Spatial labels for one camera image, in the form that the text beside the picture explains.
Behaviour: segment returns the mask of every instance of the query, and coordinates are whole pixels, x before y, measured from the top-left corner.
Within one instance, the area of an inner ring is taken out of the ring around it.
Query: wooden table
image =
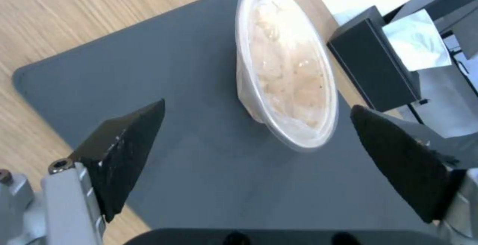
[[[26,174],[35,190],[67,144],[14,90],[13,72],[93,39],[195,0],[0,0],[0,167]],[[321,0],[296,0],[324,39],[337,24]],[[332,58],[349,104],[365,104]],[[123,244],[148,230],[128,207],[108,226],[106,244]]]

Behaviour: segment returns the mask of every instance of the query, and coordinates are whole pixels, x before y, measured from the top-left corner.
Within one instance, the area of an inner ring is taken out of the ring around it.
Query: plastic container
[[[249,114],[297,151],[333,135],[338,96],[325,45],[294,0],[239,0],[238,96]]]

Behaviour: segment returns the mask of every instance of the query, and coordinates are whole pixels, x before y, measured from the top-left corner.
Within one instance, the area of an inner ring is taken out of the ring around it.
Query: black foam pad
[[[442,219],[463,171],[448,171],[455,160],[428,149],[401,128],[362,106],[351,119],[360,141],[382,174],[426,223]]]

